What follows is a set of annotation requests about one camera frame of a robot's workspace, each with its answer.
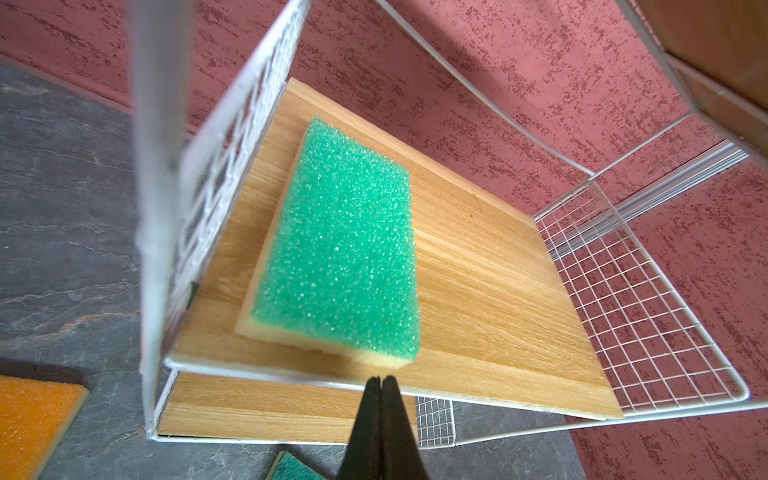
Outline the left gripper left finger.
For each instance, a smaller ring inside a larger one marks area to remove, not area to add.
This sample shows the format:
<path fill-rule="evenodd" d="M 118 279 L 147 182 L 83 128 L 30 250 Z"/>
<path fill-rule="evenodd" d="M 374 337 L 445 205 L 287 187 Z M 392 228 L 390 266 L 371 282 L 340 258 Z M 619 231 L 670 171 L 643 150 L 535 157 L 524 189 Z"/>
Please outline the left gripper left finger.
<path fill-rule="evenodd" d="M 381 478 L 381 380 L 370 378 L 365 385 L 338 480 Z"/>

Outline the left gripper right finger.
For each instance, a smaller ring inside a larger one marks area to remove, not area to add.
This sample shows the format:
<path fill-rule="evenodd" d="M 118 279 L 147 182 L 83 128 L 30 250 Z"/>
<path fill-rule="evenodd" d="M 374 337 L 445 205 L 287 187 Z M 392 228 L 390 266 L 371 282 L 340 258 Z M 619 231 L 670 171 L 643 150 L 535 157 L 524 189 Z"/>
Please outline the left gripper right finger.
<path fill-rule="evenodd" d="M 387 376 L 382 383 L 380 429 L 382 479 L 427 480 L 428 474 L 394 376 Z"/>

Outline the bright green sponge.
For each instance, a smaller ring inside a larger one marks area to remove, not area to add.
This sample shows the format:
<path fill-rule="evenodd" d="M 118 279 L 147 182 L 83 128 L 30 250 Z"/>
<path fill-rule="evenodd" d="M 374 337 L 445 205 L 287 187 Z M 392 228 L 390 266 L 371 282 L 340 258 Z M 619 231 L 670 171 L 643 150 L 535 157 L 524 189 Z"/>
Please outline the bright green sponge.
<path fill-rule="evenodd" d="M 312 119 L 235 330 L 369 365 L 414 362 L 421 318 L 408 169 Z"/>

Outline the white wire shelf rack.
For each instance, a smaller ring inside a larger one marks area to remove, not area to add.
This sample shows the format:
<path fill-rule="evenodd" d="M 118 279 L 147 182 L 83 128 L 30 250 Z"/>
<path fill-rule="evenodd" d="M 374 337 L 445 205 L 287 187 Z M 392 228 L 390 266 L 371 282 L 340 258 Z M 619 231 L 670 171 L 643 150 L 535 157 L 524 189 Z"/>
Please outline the white wire shelf rack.
<path fill-rule="evenodd" d="M 223 230 L 264 142 L 310 10 L 281 11 L 222 99 L 186 145 L 177 109 L 154 106 L 137 124 L 161 123 L 142 137 L 140 372 L 145 428 L 158 442 L 151 408 L 174 367 L 166 359 L 197 295 Z M 636 215 L 703 183 L 746 158 L 724 141 L 611 203 L 587 180 L 531 217 L 622 407 L 625 424 L 764 409 L 711 335 L 629 227 Z"/>

